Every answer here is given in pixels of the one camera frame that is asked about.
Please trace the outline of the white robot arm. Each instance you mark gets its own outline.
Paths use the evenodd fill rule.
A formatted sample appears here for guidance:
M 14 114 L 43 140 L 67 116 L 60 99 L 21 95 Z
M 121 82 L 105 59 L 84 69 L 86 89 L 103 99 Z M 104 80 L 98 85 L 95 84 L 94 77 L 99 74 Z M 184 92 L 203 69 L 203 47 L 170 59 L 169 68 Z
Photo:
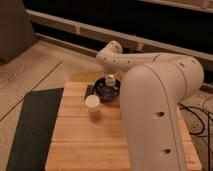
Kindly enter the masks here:
M 125 54 L 109 42 L 96 55 L 104 73 L 122 71 L 120 109 L 132 171 L 187 171 L 177 104 L 201 87 L 204 71 L 191 56 Z

